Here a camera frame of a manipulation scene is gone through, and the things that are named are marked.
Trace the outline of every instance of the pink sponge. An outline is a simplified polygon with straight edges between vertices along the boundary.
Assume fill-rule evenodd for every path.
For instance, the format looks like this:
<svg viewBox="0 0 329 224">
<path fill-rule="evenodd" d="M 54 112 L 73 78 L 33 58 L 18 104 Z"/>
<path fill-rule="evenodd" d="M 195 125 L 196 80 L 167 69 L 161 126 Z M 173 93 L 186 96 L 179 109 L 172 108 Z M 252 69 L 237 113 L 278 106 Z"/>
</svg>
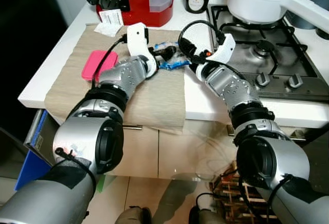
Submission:
<svg viewBox="0 0 329 224">
<path fill-rule="evenodd" d="M 93 51 L 87 60 L 87 63 L 84 65 L 82 70 L 81 76 L 83 79 L 87 81 L 91 81 L 93 79 L 94 72 L 97 69 L 97 66 L 105 56 L 106 51 L 103 50 L 95 50 Z M 111 52 L 106 60 L 104 61 L 101 69 L 99 70 L 98 74 L 96 75 L 96 81 L 99 81 L 99 76 L 103 71 L 109 70 L 115 66 L 118 62 L 118 55 L 115 52 Z"/>
</svg>

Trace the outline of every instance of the drawer handle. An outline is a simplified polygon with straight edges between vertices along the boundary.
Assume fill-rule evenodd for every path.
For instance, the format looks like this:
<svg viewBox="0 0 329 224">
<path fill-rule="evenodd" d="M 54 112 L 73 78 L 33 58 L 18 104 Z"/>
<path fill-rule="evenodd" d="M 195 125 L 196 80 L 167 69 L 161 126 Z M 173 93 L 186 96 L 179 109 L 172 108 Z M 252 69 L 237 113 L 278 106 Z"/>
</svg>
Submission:
<svg viewBox="0 0 329 224">
<path fill-rule="evenodd" d="M 142 130 L 143 126 L 142 125 L 123 125 L 123 129 L 127 130 Z"/>
<path fill-rule="evenodd" d="M 228 136 L 234 137 L 234 128 L 232 125 L 226 125 L 226 131 L 227 131 Z M 290 139 L 294 142 L 305 142 L 306 141 L 305 134 L 304 134 L 303 130 L 300 130 L 300 129 L 295 130 L 291 134 Z"/>
<path fill-rule="evenodd" d="M 290 139 L 294 142 L 305 142 L 306 141 L 305 134 L 300 129 L 295 130 L 291 134 Z"/>
<path fill-rule="evenodd" d="M 230 137 L 234 137 L 234 128 L 232 125 L 226 125 L 227 135 Z"/>
</svg>

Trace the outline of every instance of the stainless steel cooktop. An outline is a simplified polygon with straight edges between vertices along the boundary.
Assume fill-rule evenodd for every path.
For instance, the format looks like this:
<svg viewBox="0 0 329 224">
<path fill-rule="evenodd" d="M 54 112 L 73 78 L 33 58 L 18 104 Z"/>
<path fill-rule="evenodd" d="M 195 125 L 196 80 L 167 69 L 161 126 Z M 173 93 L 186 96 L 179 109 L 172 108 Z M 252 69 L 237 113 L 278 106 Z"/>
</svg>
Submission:
<svg viewBox="0 0 329 224">
<path fill-rule="evenodd" d="M 260 97 L 329 102 L 329 87 L 284 20 L 270 25 L 246 24 L 227 6 L 209 5 L 210 22 L 231 33 L 236 47 L 228 64 L 255 86 Z M 218 43 L 212 31 L 213 50 Z"/>
</svg>

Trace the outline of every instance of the white countertop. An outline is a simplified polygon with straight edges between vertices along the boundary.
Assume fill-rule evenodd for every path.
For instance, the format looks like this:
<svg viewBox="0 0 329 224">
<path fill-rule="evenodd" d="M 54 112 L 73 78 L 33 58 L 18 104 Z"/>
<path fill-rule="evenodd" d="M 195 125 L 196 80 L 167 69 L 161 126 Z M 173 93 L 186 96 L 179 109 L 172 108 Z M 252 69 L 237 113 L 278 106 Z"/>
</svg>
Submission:
<svg viewBox="0 0 329 224">
<path fill-rule="evenodd" d="M 175 0 L 171 20 L 160 28 L 152 29 L 181 30 L 187 23 L 194 20 L 207 20 L 207 15 L 205 12 L 188 13 L 184 9 L 183 0 Z M 46 94 L 72 53 L 85 29 L 85 24 L 97 22 L 99 20 L 94 7 L 86 4 L 20 94 L 18 99 L 23 105 L 31 108 L 45 108 Z M 329 41 L 319 38 L 314 30 L 296 29 L 295 34 L 302 44 L 308 45 L 308 55 L 329 83 Z M 195 43 L 200 50 L 211 49 L 209 30 L 204 25 L 191 27 L 185 37 Z M 186 119 L 218 120 L 230 123 L 225 104 L 200 83 L 188 69 L 185 74 L 185 101 Z M 262 99 L 262 101 L 264 106 L 274 112 L 279 125 L 320 128 L 329 122 L 329 105 L 326 104 L 269 99 Z"/>
</svg>

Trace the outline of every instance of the white appliance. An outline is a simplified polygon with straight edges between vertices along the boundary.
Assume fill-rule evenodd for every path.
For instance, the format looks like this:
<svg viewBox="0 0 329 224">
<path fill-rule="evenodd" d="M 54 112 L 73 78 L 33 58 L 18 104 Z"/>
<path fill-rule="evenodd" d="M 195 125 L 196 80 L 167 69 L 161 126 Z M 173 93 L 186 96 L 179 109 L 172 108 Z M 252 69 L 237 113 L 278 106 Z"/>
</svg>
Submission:
<svg viewBox="0 0 329 224">
<path fill-rule="evenodd" d="M 329 33 L 329 11 L 310 0 L 228 0 L 228 8 L 250 24 L 271 24 L 289 10 Z"/>
</svg>

